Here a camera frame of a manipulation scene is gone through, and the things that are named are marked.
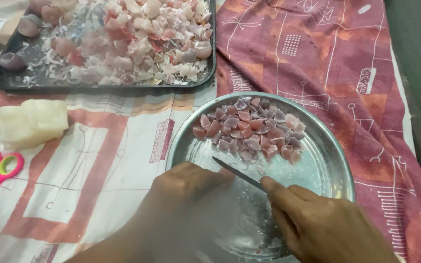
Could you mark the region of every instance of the skin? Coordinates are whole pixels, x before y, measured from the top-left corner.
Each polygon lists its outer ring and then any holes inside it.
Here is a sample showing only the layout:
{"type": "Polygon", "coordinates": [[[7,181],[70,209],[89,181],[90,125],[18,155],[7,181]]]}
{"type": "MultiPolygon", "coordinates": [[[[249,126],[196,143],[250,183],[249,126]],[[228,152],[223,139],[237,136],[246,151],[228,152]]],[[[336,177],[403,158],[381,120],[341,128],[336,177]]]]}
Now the skin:
{"type": "MultiPolygon", "coordinates": [[[[203,230],[207,223],[194,222],[202,219],[201,208],[210,204],[206,202],[233,180],[226,170],[214,173],[190,162],[179,164],[154,180],[137,212],[120,230],[66,262],[155,262],[160,256],[152,248],[171,246],[177,251],[183,245],[177,235],[202,237],[211,231],[203,230]]],[[[268,176],[261,183],[287,247],[302,263],[399,262],[381,232],[354,203],[321,197],[296,185],[285,188],[268,176]]],[[[186,259],[196,262],[192,253],[186,259]]]]}

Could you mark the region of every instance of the black tray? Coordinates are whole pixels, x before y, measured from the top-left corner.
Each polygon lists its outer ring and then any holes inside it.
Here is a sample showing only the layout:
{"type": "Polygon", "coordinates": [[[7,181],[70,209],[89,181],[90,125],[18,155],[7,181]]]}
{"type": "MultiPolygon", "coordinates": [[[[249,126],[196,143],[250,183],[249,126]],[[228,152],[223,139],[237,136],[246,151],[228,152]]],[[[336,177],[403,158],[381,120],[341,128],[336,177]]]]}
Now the black tray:
{"type": "MultiPolygon", "coordinates": [[[[131,89],[140,89],[140,88],[192,88],[197,87],[205,82],[207,82],[215,73],[216,69],[216,47],[215,47],[215,0],[208,0],[209,2],[209,11],[212,13],[212,16],[209,20],[211,24],[211,29],[213,29],[212,36],[210,38],[210,43],[212,45],[212,54],[207,59],[207,68],[200,74],[198,74],[198,81],[192,82],[189,81],[186,85],[181,84],[161,84],[161,85],[143,85],[143,84],[132,84],[132,85],[98,85],[98,84],[86,84],[78,83],[71,84],[67,81],[55,81],[49,76],[45,76],[46,69],[43,69],[42,66],[38,66],[30,70],[23,71],[8,71],[0,65],[0,89],[6,92],[13,93],[65,93],[65,92],[95,92],[95,93],[104,93],[104,92],[115,92],[121,90],[131,90],[131,89]],[[24,83],[24,77],[35,77],[35,83],[27,84],[24,83]]],[[[27,9],[25,15],[33,14],[30,9],[27,9]]],[[[29,57],[37,59],[37,61],[45,56],[45,51],[42,51],[41,48],[34,47],[36,45],[41,46],[44,42],[40,36],[34,38],[28,38],[20,34],[17,30],[14,31],[11,38],[8,41],[8,44],[5,46],[1,54],[7,52],[17,53],[24,48],[23,43],[28,43],[29,46],[26,47],[24,53],[29,53],[29,57]]],[[[28,62],[28,58],[22,55],[24,60],[28,62]]]]}

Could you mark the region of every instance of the red patterned cloth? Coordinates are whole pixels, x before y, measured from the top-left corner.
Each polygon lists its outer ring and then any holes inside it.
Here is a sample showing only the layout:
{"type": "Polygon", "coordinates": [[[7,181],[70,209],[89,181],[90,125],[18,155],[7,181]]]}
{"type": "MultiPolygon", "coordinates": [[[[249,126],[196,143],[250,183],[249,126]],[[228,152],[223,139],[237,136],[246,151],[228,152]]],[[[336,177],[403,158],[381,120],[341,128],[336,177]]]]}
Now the red patterned cloth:
{"type": "Polygon", "coordinates": [[[383,1],[227,0],[217,21],[218,95],[261,90],[313,112],[348,158],[357,203],[396,254],[421,262],[421,169],[383,1]]]}

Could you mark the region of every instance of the metal plate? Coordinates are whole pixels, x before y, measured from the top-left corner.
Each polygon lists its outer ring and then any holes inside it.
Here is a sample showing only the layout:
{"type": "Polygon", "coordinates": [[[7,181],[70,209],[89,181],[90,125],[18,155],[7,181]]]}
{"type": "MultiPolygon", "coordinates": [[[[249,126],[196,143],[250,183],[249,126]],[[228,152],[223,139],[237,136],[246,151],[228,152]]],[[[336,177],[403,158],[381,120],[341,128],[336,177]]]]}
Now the metal plate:
{"type": "MultiPolygon", "coordinates": [[[[198,87],[211,79],[214,75],[217,61],[216,61],[216,28],[215,28],[215,14],[216,6],[215,0],[204,0],[209,5],[209,11],[212,13],[209,23],[211,25],[212,36],[210,44],[212,45],[212,54],[207,58],[207,68],[197,75],[197,82],[189,81],[186,85],[181,84],[159,84],[159,85],[145,85],[145,84],[131,84],[131,85],[98,85],[96,83],[86,84],[70,84],[68,81],[54,81],[46,76],[48,66],[38,66],[30,70],[22,71],[8,71],[0,65],[0,89],[11,93],[27,93],[27,94],[45,94],[45,93],[60,93],[60,92],[94,92],[102,94],[105,92],[122,92],[127,90],[137,90],[141,88],[163,88],[163,87],[176,87],[176,88],[193,88],[198,87]],[[24,82],[24,77],[33,78],[34,83],[28,84],[24,82]]],[[[27,9],[24,15],[33,14],[31,9],[27,9]]],[[[8,44],[5,46],[1,54],[7,52],[18,53],[25,61],[39,61],[46,54],[42,50],[44,40],[42,37],[49,37],[51,30],[44,29],[40,36],[28,38],[20,34],[17,30],[14,31],[8,44]]]]}
{"type": "MultiPolygon", "coordinates": [[[[263,166],[266,175],[284,186],[297,184],[326,197],[346,198],[354,201],[352,174],[341,146],[330,130],[312,113],[292,100],[263,92],[238,92],[212,100],[184,122],[172,143],[167,159],[167,170],[183,162],[190,161],[205,169],[218,171],[220,166],[212,160],[215,156],[239,171],[259,180],[256,167],[263,166]],[[277,154],[266,161],[262,154],[258,160],[243,162],[238,154],[219,151],[210,139],[201,141],[192,133],[202,114],[214,112],[216,107],[233,105],[238,98],[251,96],[267,98],[284,113],[298,117],[305,125],[306,137],[301,140],[305,151],[302,159],[292,165],[277,154]]],[[[228,193],[237,200],[235,216],[237,220],[230,229],[216,229],[213,242],[204,253],[214,262],[260,262],[295,260],[286,251],[275,224],[270,216],[270,204],[265,193],[236,178],[228,193]]]]}

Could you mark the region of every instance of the knife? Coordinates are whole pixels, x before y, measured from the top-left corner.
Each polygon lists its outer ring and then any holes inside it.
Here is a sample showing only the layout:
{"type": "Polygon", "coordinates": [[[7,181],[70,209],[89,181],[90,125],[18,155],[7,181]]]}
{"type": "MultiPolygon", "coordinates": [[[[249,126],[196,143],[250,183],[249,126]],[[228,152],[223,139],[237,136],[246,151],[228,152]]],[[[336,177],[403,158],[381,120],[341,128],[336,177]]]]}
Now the knife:
{"type": "Polygon", "coordinates": [[[222,166],[223,168],[227,169],[228,171],[230,171],[231,173],[233,173],[234,175],[238,176],[239,178],[245,180],[246,182],[250,183],[251,185],[255,186],[256,188],[260,189],[261,191],[266,192],[266,190],[264,190],[264,188],[262,187],[261,183],[254,180],[253,178],[243,174],[242,172],[238,171],[237,169],[233,168],[232,166],[224,163],[223,161],[212,157],[214,159],[214,161],[216,161],[220,166],[222,166]]]}

